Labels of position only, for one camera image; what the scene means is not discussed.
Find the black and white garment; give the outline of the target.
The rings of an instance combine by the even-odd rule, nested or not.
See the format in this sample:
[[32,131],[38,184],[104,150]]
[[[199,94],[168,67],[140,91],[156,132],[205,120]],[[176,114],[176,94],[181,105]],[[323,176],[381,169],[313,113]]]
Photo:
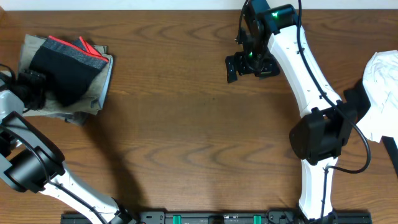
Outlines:
[[384,144],[397,170],[397,50],[376,52],[362,79],[343,94],[357,109],[357,127],[366,139]]

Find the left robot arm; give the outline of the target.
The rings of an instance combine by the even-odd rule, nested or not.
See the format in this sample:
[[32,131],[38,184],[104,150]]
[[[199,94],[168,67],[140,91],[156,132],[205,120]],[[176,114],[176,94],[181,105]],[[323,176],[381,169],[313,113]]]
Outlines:
[[18,192],[53,197],[90,223],[138,223],[115,199],[74,175],[61,150],[23,117],[24,103],[9,88],[14,77],[12,71],[1,74],[1,180]]

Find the black leggings red waistband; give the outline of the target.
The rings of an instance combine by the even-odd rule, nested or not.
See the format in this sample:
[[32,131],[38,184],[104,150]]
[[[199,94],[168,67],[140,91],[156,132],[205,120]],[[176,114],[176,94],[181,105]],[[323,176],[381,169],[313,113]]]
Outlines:
[[48,36],[36,51],[29,68],[46,76],[49,90],[62,106],[76,103],[109,63],[83,39],[69,43]]

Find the folded khaki trousers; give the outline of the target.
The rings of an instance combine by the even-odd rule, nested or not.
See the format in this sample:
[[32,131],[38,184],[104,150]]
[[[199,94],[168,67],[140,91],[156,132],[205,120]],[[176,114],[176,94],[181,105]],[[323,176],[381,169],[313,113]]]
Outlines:
[[[34,54],[44,42],[45,39],[43,37],[29,34],[25,35],[18,63],[19,72],[29,67]],[[63,107],[55,100],[55,96],[52,93],[47,93],[46,101],[42,109],[30,110],[24,115],[59,118],[67,123],[81,126],[88,119],[89,115],[96,115],[98,111],[102,110],[111,80],[113,56],[108,53],[108,47],[106,45],[94,45],[93,48],[96,49],[99,54],[107,58],[109,63],[101,73],[94,78],[87,92],[79,101],[70,106]]]

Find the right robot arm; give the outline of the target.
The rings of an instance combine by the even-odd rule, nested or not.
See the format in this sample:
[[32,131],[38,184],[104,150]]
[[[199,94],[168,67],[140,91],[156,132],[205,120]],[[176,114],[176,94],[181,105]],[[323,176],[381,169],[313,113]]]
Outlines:
[[246,1],[235,38],[242,51],[227,56],[228,83],[240,75],[267,78],[283,73],[294,93],[299,122],[289,133],[302,166],[302,192],[296,222],[338,223],[331,204],[333,173],[348,142],[356,111],[330,86],[315,60],[302,26],[302,10]]

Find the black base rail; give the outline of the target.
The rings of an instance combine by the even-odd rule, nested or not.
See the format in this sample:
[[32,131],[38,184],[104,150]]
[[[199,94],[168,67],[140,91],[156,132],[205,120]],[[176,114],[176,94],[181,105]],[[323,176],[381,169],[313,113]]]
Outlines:
[[368,212],[331,212],[324,220],[306,220],[293,210],[270,210],[266,213],[165,213],[142,212],[130,221],[138,224],[372,224]]

